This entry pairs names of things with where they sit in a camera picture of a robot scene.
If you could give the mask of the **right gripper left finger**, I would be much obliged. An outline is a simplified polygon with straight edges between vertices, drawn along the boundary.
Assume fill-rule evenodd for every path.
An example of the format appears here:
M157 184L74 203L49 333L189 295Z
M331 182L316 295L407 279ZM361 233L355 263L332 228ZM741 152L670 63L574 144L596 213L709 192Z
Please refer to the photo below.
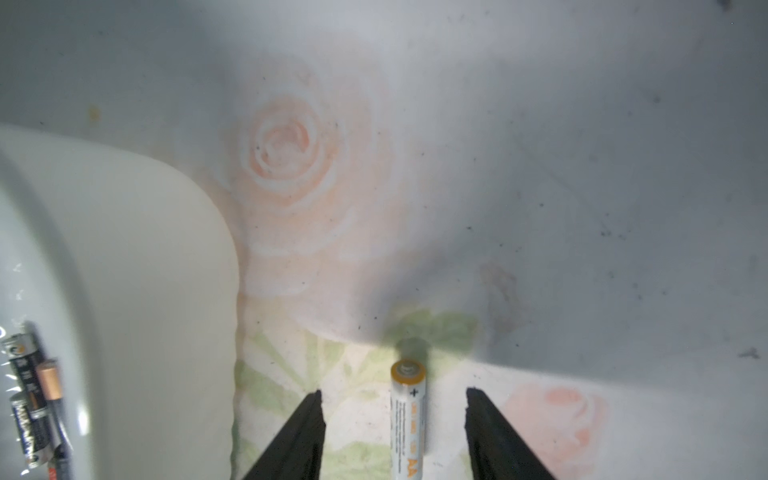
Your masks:
M326 423L322 393L308 394L244 475L245 480L318 480Z

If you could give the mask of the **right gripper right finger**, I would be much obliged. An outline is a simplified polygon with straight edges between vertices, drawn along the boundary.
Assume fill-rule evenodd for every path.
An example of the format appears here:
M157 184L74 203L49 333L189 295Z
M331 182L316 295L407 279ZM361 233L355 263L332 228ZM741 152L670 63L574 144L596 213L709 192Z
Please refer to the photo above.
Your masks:
M466 390L465 432L475 480L554 480L490 398Z

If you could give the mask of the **white orange AA battery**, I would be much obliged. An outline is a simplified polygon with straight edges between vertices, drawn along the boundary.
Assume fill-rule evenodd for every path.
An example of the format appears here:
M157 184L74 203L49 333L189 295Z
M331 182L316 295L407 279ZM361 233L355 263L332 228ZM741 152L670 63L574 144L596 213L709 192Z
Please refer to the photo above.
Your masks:
M426 369L420 362L402 359L392 365L390 447L394 480L423 478L426 385Z

